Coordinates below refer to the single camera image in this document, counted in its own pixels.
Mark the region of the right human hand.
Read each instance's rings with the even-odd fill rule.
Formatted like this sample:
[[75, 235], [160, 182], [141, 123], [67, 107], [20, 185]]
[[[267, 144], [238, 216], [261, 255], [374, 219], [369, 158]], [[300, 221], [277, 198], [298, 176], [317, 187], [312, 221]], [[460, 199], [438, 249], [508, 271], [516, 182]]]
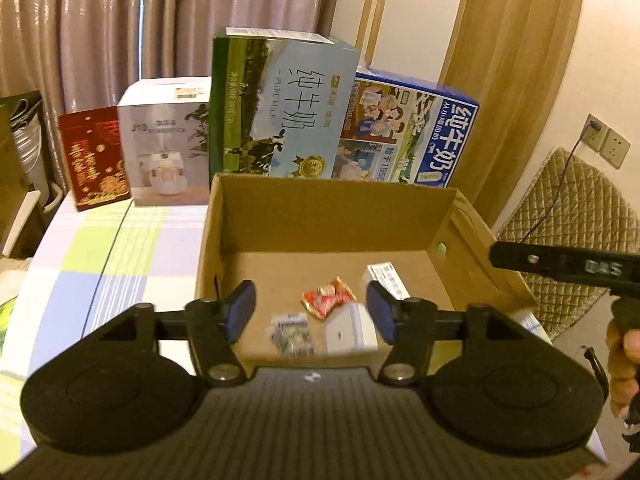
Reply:
[[626, 418], [632, 401], [639, 394], [639, 331], [628, 330], [622, 334], [612, 320], [606, 330], [606, 344], [611, 410], [615, 417]]

